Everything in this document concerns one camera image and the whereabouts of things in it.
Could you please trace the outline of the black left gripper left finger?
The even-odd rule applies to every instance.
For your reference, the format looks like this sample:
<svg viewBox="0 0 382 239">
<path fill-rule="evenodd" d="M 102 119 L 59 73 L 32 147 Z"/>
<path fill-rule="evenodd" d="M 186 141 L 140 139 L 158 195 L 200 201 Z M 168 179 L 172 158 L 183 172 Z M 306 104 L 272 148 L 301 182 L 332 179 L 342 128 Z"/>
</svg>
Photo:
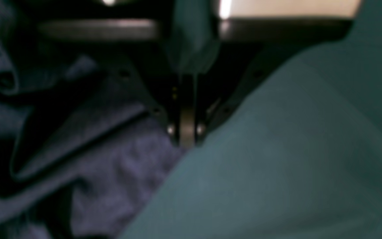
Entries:
<svg viewBox="0 0 382 239">
<path fill-rule="evenodd" d="M 191 148 L 190 78 L 175 73 L 165 44 L 174 0 L 16 0 L 38 34 L 83 53 L 117 78 L 166 130 Z"/>
</svg>

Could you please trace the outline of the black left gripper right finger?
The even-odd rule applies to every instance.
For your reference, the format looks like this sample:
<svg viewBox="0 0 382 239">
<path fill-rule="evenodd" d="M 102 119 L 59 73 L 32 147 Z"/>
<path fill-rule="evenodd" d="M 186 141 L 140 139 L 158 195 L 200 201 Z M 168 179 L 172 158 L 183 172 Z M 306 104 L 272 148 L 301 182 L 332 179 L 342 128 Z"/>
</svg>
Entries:
<svg viewBox="0 0 382 239">
<path fill-rule="evenodd" d="M 352 23 L 345 18 L 217 20 L 214 63 L 192 82 L 191 146 L 201 145 L 286 61 L 314 45 L 343 39 Z"/>
</svg>

